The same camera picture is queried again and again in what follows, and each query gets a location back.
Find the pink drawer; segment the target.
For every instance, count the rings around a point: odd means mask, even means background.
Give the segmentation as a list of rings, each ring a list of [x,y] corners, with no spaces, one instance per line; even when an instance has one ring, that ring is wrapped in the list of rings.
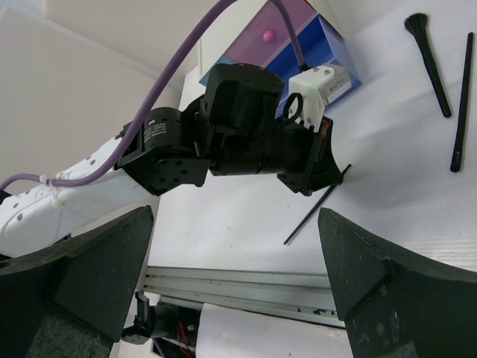
[[[307,1],[290,0],[282,4],[295,31],[300,31],[316,15],[316,10]],[[267,1],[224,52],[224,56],[231,63],[264,67],[289,43],[290,36],[280,11],[272,1]]]

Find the thin black eyeliner brush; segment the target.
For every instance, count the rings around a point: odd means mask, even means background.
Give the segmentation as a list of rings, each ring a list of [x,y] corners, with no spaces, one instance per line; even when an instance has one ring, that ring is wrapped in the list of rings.
[[[283,245],[288,245],[295,238],[295,236],[303,229],[306,223],[311,219],[311,217],[320,209],[320,207],[325,203],[327,198],[334,192],[334,190],[339,187],[339,184],[331,185],[324,194],[318,199],[318,201],[312,206],[312,208],[305,214],[301,219],[299,224],[293,229],[293,231],[287,236],[286,240],[283,242]]]

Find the light blue small drawer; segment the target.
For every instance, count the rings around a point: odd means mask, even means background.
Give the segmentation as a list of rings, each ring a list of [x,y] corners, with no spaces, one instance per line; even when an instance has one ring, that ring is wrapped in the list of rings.
[[[225,54],[221,55],[214,62],[212,67],[208,71],[206,71],[204,75],[200,77],[198,83],[206,87],[209,83],[210,78],[217,77],[218,73],[220,72],[222,68],[224,68],[225,66],[231,66],[234,63],[235,63],[234,60],[231,59],[230,57],[226,56]]]

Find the black fluffy makeup brush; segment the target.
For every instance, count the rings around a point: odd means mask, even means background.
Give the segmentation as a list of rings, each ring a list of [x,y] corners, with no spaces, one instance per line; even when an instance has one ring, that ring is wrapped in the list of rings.
[[[421,57],[423,59],[423,64],[428,73],[429,80],[431,81],[432,88],[439,104],[440,111],[442,112],[444,118],[449,118],[452,115],[452,111],[449,106],[446,92],[443,87],[443,82],[440,78],[437,63],[429,42],[427,33],[428,20],[429,18],[426,14],[414,13],[405,19],[404,26],[407,32],[413,36],[417,47],[419,48]]]

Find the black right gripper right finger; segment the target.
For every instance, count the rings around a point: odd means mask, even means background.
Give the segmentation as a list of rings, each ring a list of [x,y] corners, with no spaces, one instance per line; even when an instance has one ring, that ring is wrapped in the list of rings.
[[[318,229],[354,357],[475,357],[476,273],[379,237],[328,208]]]

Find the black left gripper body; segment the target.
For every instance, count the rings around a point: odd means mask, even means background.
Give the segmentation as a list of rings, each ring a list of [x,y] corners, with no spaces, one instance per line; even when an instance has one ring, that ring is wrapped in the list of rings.
[[[251,64],[233,64],[210,78],[203,95],[203,155],[214,176],[276,175],[292,192],[310,196],[314,161],[331,144],[333,121],[320,127],[296,123],[288,109],[301,94],[289,95],[277,112],[284,83],[273,72]]]

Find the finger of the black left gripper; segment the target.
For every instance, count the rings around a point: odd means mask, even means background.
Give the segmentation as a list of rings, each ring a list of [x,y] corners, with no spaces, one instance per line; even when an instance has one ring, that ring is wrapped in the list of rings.
[[[319,151],[318,156],[314,161],[311,177],[311,191],[317,192],[328,186],[341,185],[343,179],[344,174],[338,168],[332,153],[331,144],[326,143]]]

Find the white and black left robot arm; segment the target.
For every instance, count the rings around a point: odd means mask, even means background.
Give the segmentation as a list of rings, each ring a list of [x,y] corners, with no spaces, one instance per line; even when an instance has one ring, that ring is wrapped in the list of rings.
[[[207,175],[276,175],[304,196],[338,185],[324,110],[349,86],[348,71],[332,64],[284,83],[259,66],[219,63],[185,110],[152,110],[64,173],[2,193],[1,254],[39,251],[122,207],[203,186]]]

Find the purple-blue bottom drawer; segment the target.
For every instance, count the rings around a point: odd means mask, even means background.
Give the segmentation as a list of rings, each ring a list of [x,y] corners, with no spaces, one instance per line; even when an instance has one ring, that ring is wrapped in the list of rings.
[[[353,59],[346,47],[344,38],[321,15],[317,15],[298,35],[304,57],[310,67],[336,65],[345,67],[350,73],[351,87],[331,104],[326,110],[343,101],[361,86]],[[298,75],[299,68],[292,44],[288,44],[267,66],[266,69],[278,75],[284,83],[282,98],[277,109],[283,109],[288,97],[288,80]]]

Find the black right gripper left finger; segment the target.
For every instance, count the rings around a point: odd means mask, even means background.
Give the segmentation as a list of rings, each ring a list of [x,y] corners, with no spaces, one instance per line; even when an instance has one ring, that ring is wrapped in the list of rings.
[[[1,356],[108,357],[153,226],[151,208],[139,207],[80,236],[1,260]]]

